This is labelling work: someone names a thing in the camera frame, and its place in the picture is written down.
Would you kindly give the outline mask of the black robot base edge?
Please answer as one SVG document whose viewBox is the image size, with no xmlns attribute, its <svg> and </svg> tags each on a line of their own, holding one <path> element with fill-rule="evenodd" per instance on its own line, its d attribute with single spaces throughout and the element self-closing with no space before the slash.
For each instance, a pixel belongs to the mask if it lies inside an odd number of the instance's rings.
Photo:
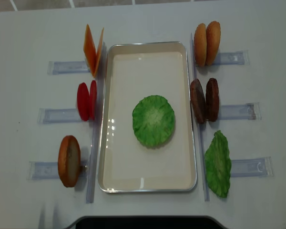
<svg viewBox="0 0 286 229">
<path fill-rule="evenodd" d="M 86 217 L 75 223 L 76 229 L 223 229 L 207 217 L 129 216 Z"/>
</svg>

